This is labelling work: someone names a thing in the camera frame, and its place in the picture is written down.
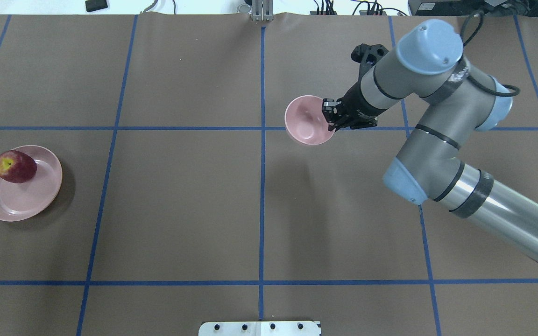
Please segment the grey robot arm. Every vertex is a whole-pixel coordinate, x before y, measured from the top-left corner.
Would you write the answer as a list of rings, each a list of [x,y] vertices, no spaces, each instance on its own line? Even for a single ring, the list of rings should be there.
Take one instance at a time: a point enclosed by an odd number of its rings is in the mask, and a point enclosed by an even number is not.
[[[448,22],[429,19],[378,55],[344,96],[323,99],[320,110],[330,132],[374,127],[380,114],[416,94],[428,107],[383,183],[413,204],[442,204],[538,262],[538,204],[458,158],[472,132],[508,115],[516,92],[470,63]]]

